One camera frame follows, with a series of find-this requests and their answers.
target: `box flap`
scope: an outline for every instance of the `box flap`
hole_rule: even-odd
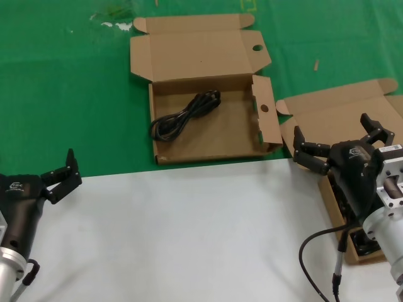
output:
[[[253,76],[252,92],[258,109],[258,123],[263,142],[282,145],[271,81],[268,77]]]
[[[295,115],[281,125],[281,134],[291,153],[293,153],[293,131],[297,125],[307,142],[333,145],[347,140],[359,140],[366,135],[360,123],[363,113],[393,131],[394,143],[403,143],[403,119],[384,96]]]
[[[396,112],[403,117],[403,96],[387,96],[386,100],[395,108]]]
[[[253,74],[270,63],[260,31],[151,34],[130,41],[131,71],[153,82]]]
[[[252,14],[210,14],[199,16],[135,18],[134,27],[143,33],[186,33],[240,30],[254,23]]]
[[[377,79],[285,98],[277,102],[276,108],[281,115],[298,115],[383,96],[396,89],[394,79]]]

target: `green cutting mat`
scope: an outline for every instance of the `green cutting mat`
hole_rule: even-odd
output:
[[[102,23],[240,12],[254,14],[263,33],[273,60],[263,75],[276,99],[377,77],[403,83],[401,0],[159,0],[158,8],[154,0],[2,0],[0,173],[53,169],[69,147],[84,176],[160,169],[147,82],[129,71],[136,33]]]

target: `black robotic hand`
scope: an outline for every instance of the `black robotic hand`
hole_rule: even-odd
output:
[[[14,250],[29,259],[43,204],[58,203],[80,184],[81,176],[74,152],[69,149],[65,167],[37,175],[0,174],[0,247]]]

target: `metal bracket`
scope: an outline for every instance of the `metal bracket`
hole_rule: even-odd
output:
[[[403,207],[403,157],[384,160],[382,170],[377,177],[377,194],[385,205],[386,209],[397,209]],[[385,188],[387,181],[395,181],[395,189],[399,198],[392,198]]]

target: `cardboard box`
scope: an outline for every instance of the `cardboard box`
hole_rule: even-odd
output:
[[[149,84],[151,120],[177,113],[199,92],[221,105],[192,119],[173,142],[154,142],[159,164],[256,157],[282,146],[271,82],[254,75],[271,63],[251,14],[136,18],[147,35],[130,41],[132,73]]]
[[[326,210],[329,213],[330,220],[332,221],[333,227],[339,227],[345,224],[345,220],[340,212],[338,202],[334,196],[333,189],[328,176],[323,176],[319,181],[319,189],[322,194]],[[349,233],[356,232],[361,228],[354,228]],[[342,232],[337,232],[336,237],[339,240]],[[386,261],[385,255],[381,250],[378,250],[372,254],[366,256],[359,256],[355,250],[353,241],[351,237],[348,237],[347,251],[344,259],[349,265],[357,264],[372,264],[377,262]]]
[[[396,89],[395,80],[377,79],[279,100],[277,112],[292,115],[280,126],[289,151],[294,153],[297,125],[307,142],[333,145],[359,140],[366,135],[360,123],[363,113],[394,132],[394,144],[403,143],[403,96],[386,96]]]

